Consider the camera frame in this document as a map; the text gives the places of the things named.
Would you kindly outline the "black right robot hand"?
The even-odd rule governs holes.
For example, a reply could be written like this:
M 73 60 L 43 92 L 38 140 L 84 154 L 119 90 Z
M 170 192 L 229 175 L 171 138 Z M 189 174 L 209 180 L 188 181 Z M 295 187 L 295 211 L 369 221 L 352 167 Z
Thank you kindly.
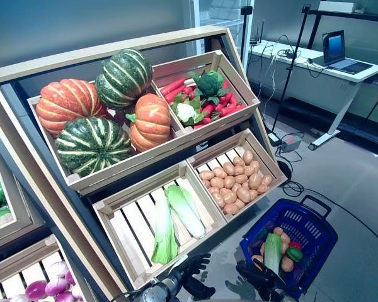
M 249 264 L 241 260 L 236 265 L 238 273 L 258 291 L 263 301 L 283 301 L 285 285 L 281 279 L 258 259 Z

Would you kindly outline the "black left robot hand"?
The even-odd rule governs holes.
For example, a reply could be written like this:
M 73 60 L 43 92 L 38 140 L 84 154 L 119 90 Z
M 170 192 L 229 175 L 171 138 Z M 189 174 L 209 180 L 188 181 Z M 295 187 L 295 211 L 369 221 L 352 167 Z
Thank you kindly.
M 194 278 L 194 275 L 198 275 L 206 269 L 207 264 L 210 263 L 210 257 L 210 253 L 194 255 L 179 265 L 181 284 L 194 299 L 210 299 L 215 294 L 214 287 L 208 287 Z

